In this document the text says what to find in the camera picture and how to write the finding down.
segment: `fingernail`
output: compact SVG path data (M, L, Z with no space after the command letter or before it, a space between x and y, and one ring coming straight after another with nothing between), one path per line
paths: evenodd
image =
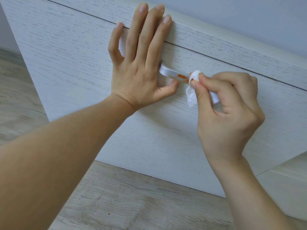
M164 17L163 23L164 23L164 24L169 23L169 22L171 21L171 19L172 19L172 18L171 18L171 15L168 14L168 15L166 15L166 16Z
M138 11L140 11L141 13L144 13L146 11L146 7L147 7L147 4L142 3Z
M195 90L196 89L196 82L194 80L191 81L190 86Z
M165 9L165 7L164 7L163 4L157 5L156 8L157 8L158 10L161 10L161 11L163 11L163 10Z
M119 23L116 24L115 28L120 28L121 26L122 26L122 23L119 22Z

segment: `silver handle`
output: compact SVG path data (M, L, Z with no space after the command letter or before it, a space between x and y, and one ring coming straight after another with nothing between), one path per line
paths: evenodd
M165 61L162 61L159 72L166 77L189 84L189 78L190 78L189 75L177 72L174 69L167 67Z

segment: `cloth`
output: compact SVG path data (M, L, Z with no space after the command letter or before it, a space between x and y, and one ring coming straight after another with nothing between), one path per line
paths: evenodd
M191 83L192 79L196 80L196 81L199 81L198 75L200 73L202 73L202 71L196 70L193 73L191 73L191 75L190 75L189 86L188 86L188 88L186 90L189 107L193 107L193 106L197 105L196 93L195 93L195 90L190 86L190 83ZM216 104L216 103L218 103L220 101L220 99L219 99L219 97L217 96L216 93L213 93L213 92L210 91L210 95L211 95L212 103L213 104Z

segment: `person's left arm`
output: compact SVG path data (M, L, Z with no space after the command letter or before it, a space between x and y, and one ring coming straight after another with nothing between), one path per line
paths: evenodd
M163 14L163 5L149 12L147 4L139 5L125 58L118 49L122 23L113 30L108 48L113 62L110 96L0 148L0 229L48 229L125 119L176 92L177 81L157 87L160 52L171 25L167 15L154 32Z

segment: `forearm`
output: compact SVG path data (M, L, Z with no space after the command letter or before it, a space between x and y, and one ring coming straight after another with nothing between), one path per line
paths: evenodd
M109 96L4 145L0 228L47 229L102 146L133 112L125 100Z
M265 192L243 157L236 165L212 165L238 229L293 230L288 217Z

